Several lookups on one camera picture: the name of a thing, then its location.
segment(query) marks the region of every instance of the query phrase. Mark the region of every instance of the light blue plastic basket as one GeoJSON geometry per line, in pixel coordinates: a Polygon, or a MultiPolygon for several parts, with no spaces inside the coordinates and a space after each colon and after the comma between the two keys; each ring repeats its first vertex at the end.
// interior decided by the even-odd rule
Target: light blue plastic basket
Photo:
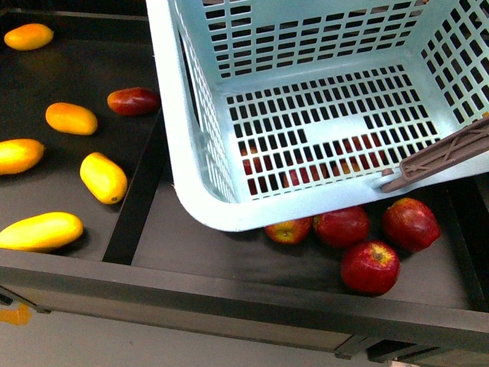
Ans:
{"type": "Polygon", "coordinates": [[[382,177],[489,111],[486,0],[147,0],[175,190],[241,231],[393,193],[382,177]]]}

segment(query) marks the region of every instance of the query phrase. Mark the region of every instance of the mango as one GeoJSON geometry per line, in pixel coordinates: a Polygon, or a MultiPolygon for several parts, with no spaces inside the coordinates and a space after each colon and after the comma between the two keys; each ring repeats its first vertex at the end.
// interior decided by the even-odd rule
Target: mango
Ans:
{"type": "Polygon", "coordinates": [[[0,232],[0,248],[50,252],[65,246],[83,233],[83,223],[75,215],[48,212],[15,222],[0,232]]]}
{"type": "Polygon", "coordinates": [[[0,175],[19,174],[32,168],[44,155],[44,146],[34,139],[0,142],[0,175]]]}
{"type": "Polygon", "coordinates": [[[118,203],[128,189],[128,179],[124,171],[99,152],[85,157],[79,175],[93,196],[104,204],[118,203]]]}
{"type": "Polygon", "coordinates": [[[53,36],[54,32],[44,24],[30,23],[7,32],[3,40],[14,50],[30,51],[46,46],[53,36]]]}
{"type": "Polygon", "coordinates": [[[99,127],[92,111],[65,102],[53,103],[47,107],[46,121],[51,128],[74,135],[91,135],[99,127]]]}

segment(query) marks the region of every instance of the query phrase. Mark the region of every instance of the apple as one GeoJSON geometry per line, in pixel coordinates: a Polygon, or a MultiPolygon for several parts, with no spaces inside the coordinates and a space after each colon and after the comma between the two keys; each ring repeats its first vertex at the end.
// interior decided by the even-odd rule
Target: apple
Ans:
{"type": "Polygon", "coordinates": [[[107,104],[119,115],[139,116],[157,112],[161,107],[161,99],[152,89],[136,86],[110,93],[107,104]]]}
{"type": "Polygon", "coordinates": [[[348,248],[367,238],[370,222],[362,206],[351,206],[314,216],[313,228],[322,243],[348,248]]]}
{"type": "MultiPolygon", "coordinates": [[[[258,150],[256,147],[251,147],[250,148],[251,154],[256,154],[258,153],[258,150]]],[[[248,155],[248,151],[246,148],[241,149],[241,156],[246,157],[248,155]]],[[[261,161],[259,157],[253,158],[253,165],[254,165],[254,170],[257,173],[263,172],[263,167],[261,166],[261,161]]],[[[244,159],[243,160],[243,168],[244,168],[244,173],[249,175],[253,174],[253,168],[251,167],[251,161],[249,159],[244,159]]]]}
{"type": "MultiPolygon", "coordinates": [[[[348,139],[343,139],[342,143],[343,143],[343,146],[345,147],[345,151],[342,150],[340,145],[335,145],[336,154],[342,155],[342,154],[353,153],[353,148],[355,148],[356,151],[363,151],[364,148],[361,145],[360,138],[364,142],[365,149],[372,149],[373,148],[371,140],[374,143],[374,147],[379,148],[382,146],[381,141],[379,140],[377,134],[375,134],[375,133],[370,134],[371,140],[368,138],[368,136],[369,135],[362,135],[361,137],[358,137],[358,136],[352,137],[351,140],[353,141],[353,147],[351,146],[351,143],[348,139]]],[[[377,153],[379,154],[381,160],[384,161],[385,160],[385,152],[377,149],[377,153]]],[[[374,152],[369,153],[368,156],[370,157],[372,165],[374,167],[380,167],[382,162],[379,162],[379,160],[377,159],[377,156],[375,155],[374,152]]],[[[365,170],[369,169],[370,164],[368,163],[367,156],[365,154],[360,154],[359,158],[360,158],[361,166],[365,170]]]]}
{"type": "Polygon", "coordinates": [[[389,206],[382,215],[381,228],[393,245],[419,252],[441,235],[431,209],[419,200],[404,197],[389,206]]]}
{"type": "MultiPolygon", "coordinates": [[[[353,168],[354,172],[360,171],[360,166],[358,166],[357,161],[354,158],[350,158],[350,163],[351,163],[351,168],[353,168]]],[[[346,163],[346,161],[344,159],[340,160],[340,164],[342,166],[342,171],[344,174],[350,174],[351,173],[350,167],[348,166],[348,164],[346,163]]],[[[340,174],[342,174],[342,172],[339,170],[338,166],[334,166],[333,167],[333,176],[337,177],[340,174]]]]}
{"type": "MultiPolygon", "coordinates": [[[[321,169],[321,174],[318,172],[317,166],[316,165],[311,165],[309,166],[309,174],[308,170],[306,167],[301,167],[298,170],[297,169],[292,169],[289,171],[289,176],[290,176],[290,182],[292,186],[299,186],[301,184],[300,179],[299,179],[299,174],[300,177],[302,178],[302,182],[304,184],[308,184],[309,182],[312,181],[319,181],[322,178],[329,178],[328,170],[326,168],[326,165],[324,163],[319,165],[319,168],[321,169]]],[[[289,180],[287,179],[287,176],[283,176],[283,188],[288,188],[290,186],[289,180]]]]}
{"type": "Polygon", "coordinates": [[[283,245],[297,245],[307,237],[312,227],[313,218],[307,216],[265,226],[265,233],[274,242],[283,245]]]}
{"type": "Polygon", "coordinates": [[[345,285],[362,294],[387,293],[396,284],[399,273],[399,256],[382,241],[365,241],[349,248],[341,263],[345,285]]]}
{"type": "MultiPolygon", "coordinates": [[[[251,152],[251,154],[256,154],[256,153],[258,153],[258,149],[256,149],[256,147],[250,147],[250,152],[251,152]]],[[[246,148],[241,149],[241,156],[246,157],[247,155],[248,155],[248,150],[246,148]]],[[[252,161],[253,161],[254,171],[256,173],[261,173],[264,171],[263,166],[261,164],[261,160],[259,157],[255,157],[252,160],[245,158],[245,159],[243,159],[243,168],[244,168],[244,173],[247,176],[253,174],[253,167],[251,166],[252,161]]],[[[267,170],[271,170],[272,169],[272,163],[271,163],[270,157],[264,156],[263,161],[265,164],[265,168],[267,170]]],[[[267,181],[265,180],[265,177],[259,177],[258,183],[260,184],[261,192],[265,193],[268,191],[267,181]]],[[[257,195],[258,194],[257,185],[255,183],[255,180],[252,178],[248,179],[248,189],[250,190],[251,195],[257,195]]]]}

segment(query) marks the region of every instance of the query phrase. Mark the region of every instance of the basket bottom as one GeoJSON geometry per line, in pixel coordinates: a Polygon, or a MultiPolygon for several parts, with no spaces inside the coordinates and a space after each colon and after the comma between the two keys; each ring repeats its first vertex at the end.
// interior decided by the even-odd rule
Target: basket bottom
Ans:
{"type": "Polygon", "coordinates": [[[405,59],[375,64],[295,74],[227,94],[220,107],[232,119],[224,135],[238,201],[396,167],[461,128],[432,76],[419,72],[426,67],[405,59]]]}

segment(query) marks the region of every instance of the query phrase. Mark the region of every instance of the brown plastic handle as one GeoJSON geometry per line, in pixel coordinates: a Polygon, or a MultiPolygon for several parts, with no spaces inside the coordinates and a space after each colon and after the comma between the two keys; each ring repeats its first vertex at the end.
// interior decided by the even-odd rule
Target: brown plastic handle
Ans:
{"type": "Polygon", "coordinates": [[[485,151],[489,151],[489,116],[404,158],[399,164],[401,177],[381,189],[385,193],[402,189],[485,151]]]}

